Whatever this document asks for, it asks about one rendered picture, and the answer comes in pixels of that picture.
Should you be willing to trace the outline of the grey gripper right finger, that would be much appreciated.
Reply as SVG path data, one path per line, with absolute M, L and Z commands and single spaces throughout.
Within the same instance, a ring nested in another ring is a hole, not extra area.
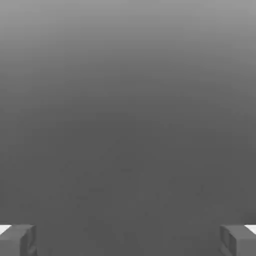
M 223 256 L 256 256 L 256 224 L 221 225 L 219 235 Z

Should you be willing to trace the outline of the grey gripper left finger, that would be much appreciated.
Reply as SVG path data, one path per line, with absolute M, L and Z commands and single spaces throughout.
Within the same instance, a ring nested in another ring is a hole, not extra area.
M 37 256 L 37 227 L 0 224 L 0 256 Z

